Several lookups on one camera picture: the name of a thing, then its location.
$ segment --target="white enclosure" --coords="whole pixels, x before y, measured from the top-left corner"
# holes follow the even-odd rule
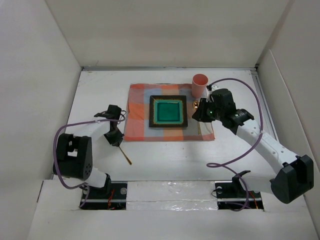
[[[81,66],[254,67],[289,0],[46,0]]]
[[[83,71],[68,122],[82,122],[88,115],[92,116],[105,109],[106,103],[125,108],[130,83],[184,83],[198,72],[204,73],[211,81],[227,76],[239,78],[255,91],[259,89],[252,72],[243,69]],[[257,103],[246,86],[232,81],[218,85],[229,89],[236,105],[245,108],[259,120]],[[264,130],[272,134],[265,109],[263,115]],[[225,163],[244,153],[250,146],[225,129],[220,122],[215,121],[212,126],[216,136],[214,141],[123,142],[121,148],[133,162],[132,165],[127,163],[118,148],[108,145],[106,139],[101,137],[92,144],[94,165],[110,174],[113,181],[129,181],[126,210],[116,211],[118,213],[106,210],[75,211],[79,209],[81,189],[67,190],[55,177],[43,184],[28,239],[42,240],[45,236],[47,240],[77,240],[81,236],[92,236],[95,239],[109,236],[120,240],[128,236],[152,240],[199,239],[195,236],[201,236],[200,239],[216,236],[219,239],[244,240],[253,236],[266,240],[300,240],[303,237],[308,240],[318,239],[303,196],[290,204],[284,204],[273,194],[263,192],[264,211],[251,209],[248,213],[247,210],[236,213],[218,210],[217,200],[211,195],[213,180],[227,180],[234,174],[226,169],[208,168],[206,163]],[[120,123],[118,127],[123,131],[124,124]],[[77,128],[68,127],[66,132],[72,133]],[[274,174],[271,166],[256,151],[230,167],[238,173],[250,169],[257,174]],[[81,182],[77,179],[66,181],[71,186]],[[239,222],[242,217],[248,217],[248,221]],[[119,231],[123,227],[123,219],[128,222],[136,220],[126,224],[125,231]],[[226,233],[225,229],[229,226],[233,230]],[[254,230],[248,231],[245,226],[254,226]]]

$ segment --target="square tray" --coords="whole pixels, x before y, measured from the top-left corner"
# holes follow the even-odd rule
[[[152,95],[149,111],[150,128],[188,127],[187,97],[184,95]]]

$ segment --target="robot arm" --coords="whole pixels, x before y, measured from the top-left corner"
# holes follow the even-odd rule
[[[290,203],[314,186],[313,160],[307,155],[302,157],[282,146],[268,133],[260,133],[260,125],[245,109],[236,109],[232,94],[227,89],[212,86],[207,99],[201,98],[197,111],[192,118],[199,122],[219,120],[235,135],[253,146],[260,134],[262,138],[255,147],[272,167],[274,175],[261,175],[244,171],[242,179],[249,191],[273,193],[281,202]],[[238,186],[242,182],[234,177]]]
[[[109,105],[108,110],[94,116],[96,123],[86,124],[74,134],[63,133],[59,136],[56,156],[61,175],[85,181],[90,187],[104,192],[110,191],[111,179],[104,172],[93,166],[92,142],[102,135],[115,147],[118,147],[123,134],[118,129],[117,121],[100,121],[102,119],[119,120],[122,109]]]

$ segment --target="checkered tablecloth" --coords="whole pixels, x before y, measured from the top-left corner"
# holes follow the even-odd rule
[[[191,84],[132,84],[129,90],[127,120],[124,131],[125,141],[212,141],[215,139],[211,123],[192,119],[193,108]],[[187,101],[188,127],[149,127],[150,96],[185,95]]]

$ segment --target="white table surface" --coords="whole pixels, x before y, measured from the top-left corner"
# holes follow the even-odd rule
[[[255,87],[251,73],[244,70],[82,72],[69,123],[90,119],[109,104],[125,109],[130,83],[188,83],[197,73],[206,74],[210,81],[239,78]],[[246,87],[231,81],[219,86],[231,90],[238,108],[258,116],[255,100]],[[213,123],[213,128],[216,140],[211,142],[124,142],[122,147],[132,166],[101,138],[93,145],[94,163],[110,174],[113,181],[131,181],[127,196],[131,207],[126,211],[79,210],[80,189],[67,190],[56,177],[45,180],[28,240],[318,239],[303,196],[283,204],[272,194],[262,193],[264,211],[217,210],[216,200],[210,197],[213,182],[203,180],[228,180],[233,174],[207,168],[206,163],[209,159],[226,162],[249,145],[218,122]],[[232,168],[237,172],[250,169],[272,173],[256,152],[232,164]],[[76,179],[68,182],[78,183]],[[181,210],[169,210],[172,204],[182,206]],[[195,205],[201,209],[188,208]]]
[[[239,78],[255,89],[251,72],[245,70],[84,71],[80,76],[68,123],[90,120],[94,114],[106,110],[109,104],[126,109],[130,84],[191,83],[192,77],[198,73],[207,75],[210,82],[226,77]],[[255,98],[246,86],[234,81],[218,85],[232,92],[237,108],[248,110],[259,120]],[[224,168],[208,168],[206,163],[227,162],[244,153],[250,146],[220,122],[212,124],[216,138],[214,141],[123,142],[121,148],[133,162],[132,165],[127,163],[117,147],[110,146],[101,137],[92,145],[93,163],[102,172],[108,173],[113,181],[227,180],[233,173]],[[123,122],[119,129],[124,132],[124,128]],[[70,127],[66,132],[73,133],[76,129]],[[273,172],[257,152],[231,167],[237,172]]]

